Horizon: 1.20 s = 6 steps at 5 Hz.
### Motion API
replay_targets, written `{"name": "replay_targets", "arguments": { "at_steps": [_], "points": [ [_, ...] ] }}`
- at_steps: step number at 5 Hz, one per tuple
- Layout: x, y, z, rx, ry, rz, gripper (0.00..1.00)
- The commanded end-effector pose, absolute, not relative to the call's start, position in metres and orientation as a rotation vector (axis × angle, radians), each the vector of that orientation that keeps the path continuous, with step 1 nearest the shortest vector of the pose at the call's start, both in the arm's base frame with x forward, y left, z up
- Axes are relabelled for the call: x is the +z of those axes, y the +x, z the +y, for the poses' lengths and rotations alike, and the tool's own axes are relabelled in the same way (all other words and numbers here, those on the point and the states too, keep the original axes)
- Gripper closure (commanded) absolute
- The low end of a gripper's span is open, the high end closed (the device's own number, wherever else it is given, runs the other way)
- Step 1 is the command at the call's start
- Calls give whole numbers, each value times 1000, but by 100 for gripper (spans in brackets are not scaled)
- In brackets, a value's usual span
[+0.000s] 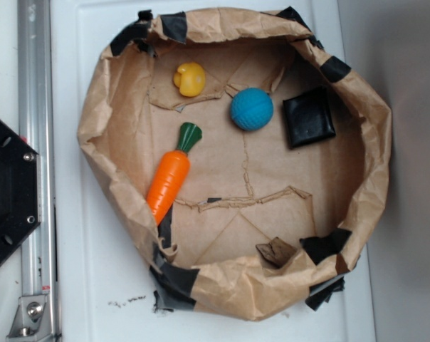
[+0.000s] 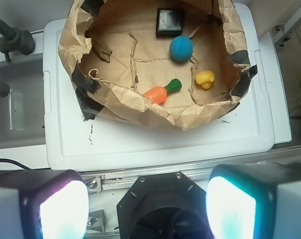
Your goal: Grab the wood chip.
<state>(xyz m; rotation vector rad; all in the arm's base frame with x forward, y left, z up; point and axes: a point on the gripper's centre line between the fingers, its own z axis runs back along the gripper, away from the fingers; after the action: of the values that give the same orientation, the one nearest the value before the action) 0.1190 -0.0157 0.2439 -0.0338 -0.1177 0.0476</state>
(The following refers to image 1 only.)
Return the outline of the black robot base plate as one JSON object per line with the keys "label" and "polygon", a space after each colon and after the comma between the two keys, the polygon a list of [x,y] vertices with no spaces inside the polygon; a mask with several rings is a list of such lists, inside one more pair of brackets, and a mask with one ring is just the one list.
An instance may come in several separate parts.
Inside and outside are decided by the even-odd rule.
{"label": "black robot base plate", "polygon": [[0,267],[39,223],[38,153],[0,120]]}

